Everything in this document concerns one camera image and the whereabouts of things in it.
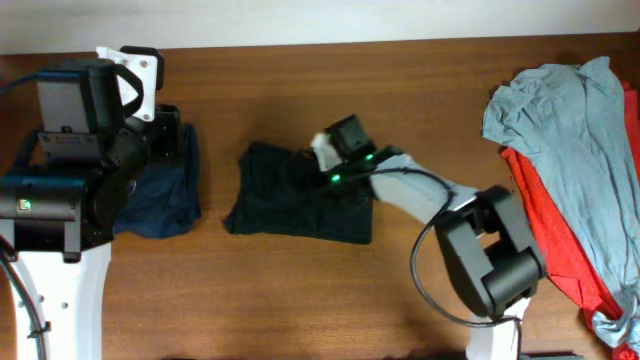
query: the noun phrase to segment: red cloth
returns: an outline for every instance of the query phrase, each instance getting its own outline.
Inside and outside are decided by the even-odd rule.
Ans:
[[[640,178],[640,121],[638,97],[634,90],[625,91],[625,123]],[[529,159],[511,148],[504,150],[502,157],[509,163],[520,189],[531,229],[547,261],[551,281],[582,308],[590,329],[595,311],[602,312],[609,319],[620,318],[622,309],[591,266]],[[613,358],[636,360],[638,355],[624,344],[614,349]]]

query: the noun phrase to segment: wire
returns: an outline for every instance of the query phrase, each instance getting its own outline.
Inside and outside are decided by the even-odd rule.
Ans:
[[[7,85],[5,85],[5,86],[3,86],[3,87],[0,87],[0,96],[2,96],[2,95],[6,95],[6,94],[10,93],[10,92],[11,92],[11,91],[13,91],[13,89],[15,89],[16,87],[18,87],[18,86],[20,86],[20,85],[22,85],[22,84],[24,84],[24,83],[26,83],[26,82],[29,82],[29,81],[31,81],[31,80],[33,80],[33,79],[35,79],[35,78],[36,78],[36,74],[31,74],[31,75],[23,76],[23,77],[21,77],[21,78],[20,78],[20,79],[18,79],[18,80],[15,80],[15,81],[13,81],[13,82],[10,82],[9,84],[7,84]]]
[[[16,274],[15,270],[9,263],[9,259],[6,255],[5,249],[0,249],[0,266],[4,269],[9,281],[16,289],[18,296],[22,303],[24,304],[25,309],[27,310],[27,314],[29,314],[29,318],[31,320],[31,334],[28,336],[29,338],[34,338],[36,340],[36,350],[38,352],[39,360],[47,359],[47,351],[44,340],[44,333],[48,330],[48,324],[46,327],[42,327],[40,318],[38,317],[38,311],[36,310],[35,305],[33,304],[33,299],[29,296],[29,293],[24,287],[22,280],[18,274]]]
[[[449,184],[447,184],[446,181],[444,181],[442,178],[431,174],[425,170],[421,170],[421,169],[411,169],[411,168],[392,168],[392,169],[384,169],[384,170],[375,170],[375,171],[370,171],[370,172],[365,172],[362,174],[357,174],[354,176],[349,176],[348,178],[345,178],[343,181],[341,182],[350,182],[350,181],[355,181],[355,180],[359,180],[362,179],[363,177],[369,177],[372,175],[381,175],[381,174],[390,174],[390,173],[403,173],[403,174],[417,174],[417,175],[422,175],[425,176],[427,178],[430,178],[432,180],[434,180],[435,182],[437,182],[440,186],[442,186],[442,188],[446,191],[447,193],[447,200],[445,201],[445,203],[440,207],[440,209],[436,212],[436,214],[431,218],[431,220],[429,220],[429,222],[427,223],[427,225],[422,229],[422,231],[420,232],[420,235],[418,235],[418,238],[416,239],[416,242],[413,245],[413,249],[411,250],[411,277],[413,279],[413,283],[416,286],[416,289],[418,289],[418,292],[420,293],[420,295],[422,296],[422,298],[432,307],[434,308],[438,313],[440,313],[440,315],[444,316],[445,318],[447,318],[448,320],[459,324],[459,325],[463,325],[466,327],[470,327],[470,328],[476,328],[476,329],[486,329],[486,328],[492,328],[498,325],[502,325],[508,322],[513,322],[516,326],[516,330],[517,330],[517,337],[518,337],[518,345],[517,345],[517,357],[516,359],[520,359],[520,355],[521,355],[521,350],[522,350],[522,319],[518,318],[517,316],[505,316],[502,317],[501,319],[495,320],[495,321],[489,321],[489,322],[474,322],[474,321],[469,321],[469,320],[465,320],[462,318],[459,318],[453,314],[451,314],[450,312],[448,312],[447,310],[445,310],[442,306],[440,306],[440,304],[438,304],[437,301],[435,301],[431,295],[429,295],[429,293],[427,292],[427,290],[424,288],[423,284],[422,284],[422,280],[420,280],[420,276],[418,275],[418,270],[417,270],[417,262],[418,262],[418,253],[420,252],[420,247],[422,246],[422,242],[424,241],[425,237],[427,236],[427,234],[429,233],[429,231],[431,230],[431,228],[433,227],[434,222],[436,221],[436,219],[442,215],[445,211],[447,211],[447,209],[449,209],[449,206],[451,205],[451,203],[453,202],[453,198],[455,196],[455,192],[453,191],[453,189],[451,188],[451,186]]]

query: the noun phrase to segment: wooden tabletop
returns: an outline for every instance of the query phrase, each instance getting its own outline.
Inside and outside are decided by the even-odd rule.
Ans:
[[[414,289],[409,252],[421,224],[376,203],[373,242],[356,246],[278,235],[229,235],[238,159],[255,140],[299,149],[357,113],[379,145],[402,147],[461,184],[515,188],[498,145],[480,135],[490,93],[523,69],[607,55],[640,86],[637,34],[166,50],[158,102],[195,125],[203,216],[168,240],[119,235],[104,292],[104,359],[380,359],[462,351],[469,330]],[[0,84],[68,57],[0,57]],[[38,126],[35,87],[0,98],[0,170]],[[430,236],[420,271],[461,316]],[[9,285],[0,276],[0,358],[15,358]],[[524,321],[525,352],[607,358],[579,308],[544,280]]]

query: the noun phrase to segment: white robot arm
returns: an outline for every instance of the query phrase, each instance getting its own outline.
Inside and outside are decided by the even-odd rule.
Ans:
[[[349,191],[349,186],[370,186],[377,199],[427,224],[412,253],[412,275],[418,290],[436,310],[472,327],[467,358],[517,359],[519,323],[538,280],[545,275],[545,265],[524,212],[509,192],[499,187],[479,192],[439,178],[396,148],[376,151],[355,116],[316,134],[311,146],[320,170],[336,188],[343,186]],[[350,179],[356,184],[349,184]],[[432,225],[451,282],[472,310],[469,321],[440,308],[417,275],[417,251]],[[485,251],[476,237],[496,231],[501,240]]]
[[[45,127],[25,140],[27,151],[19,151],[0,181],[1,245],[12,254],[4,265],[19,279],[12,279],[18,360],[102,358],[102,295],[115,213],[135,171],[180,151],[177,109],[155,104],[161,55],[134,47],[98,47],[97,53],[101,60],[36,74]],[[93,146],[107,137],[112,141]],[[29,165],[37,141],[48,154],[44,171]]]

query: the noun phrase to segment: navy blue cloth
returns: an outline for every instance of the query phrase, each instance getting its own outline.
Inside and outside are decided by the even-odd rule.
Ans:
[[[189,232],[200,218],[198,177],[200,153],[193,126],[184,126],[181,166],[149,165],[136,179],[129,201],[120,211],[114,233],[131,231],[142,237],[164,239]]]

